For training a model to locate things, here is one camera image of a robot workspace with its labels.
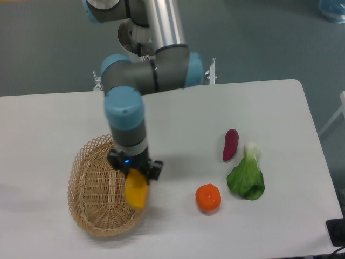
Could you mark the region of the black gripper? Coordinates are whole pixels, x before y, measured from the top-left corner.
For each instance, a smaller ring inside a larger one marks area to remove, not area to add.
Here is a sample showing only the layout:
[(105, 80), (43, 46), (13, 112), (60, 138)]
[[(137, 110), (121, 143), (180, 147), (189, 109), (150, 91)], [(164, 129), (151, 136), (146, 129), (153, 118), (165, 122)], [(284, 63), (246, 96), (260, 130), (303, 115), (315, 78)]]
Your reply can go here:
[(129, 169), (137, 169), (146, 178), (147, 185), (159, 179), (164, 165), (163, 161), (150, 160), (147, 149), (134, 156), (129, 156), (124, 151), (117, 153), (116, 150), (110, 150), (107, 161), (114, 170), (125, 172)]

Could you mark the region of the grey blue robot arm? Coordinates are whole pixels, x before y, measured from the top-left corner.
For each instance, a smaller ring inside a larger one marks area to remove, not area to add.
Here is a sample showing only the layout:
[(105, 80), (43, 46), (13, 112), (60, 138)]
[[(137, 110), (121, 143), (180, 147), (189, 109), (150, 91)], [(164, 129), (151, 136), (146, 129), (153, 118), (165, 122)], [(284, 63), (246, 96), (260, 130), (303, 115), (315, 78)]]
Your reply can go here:
[(159, 178), (163, 162), (149, 157), (142, 96), (201, 84), (202, 59), (185, 42), (176, 1), (84, 1), (83, 6), (93, 22), (126, 23), (131, 52), (148, 56), (138, 62), (108, 56), (100, 82), (115, 145), (107, 159), (125, 176), (137, 170), (149, 184)]

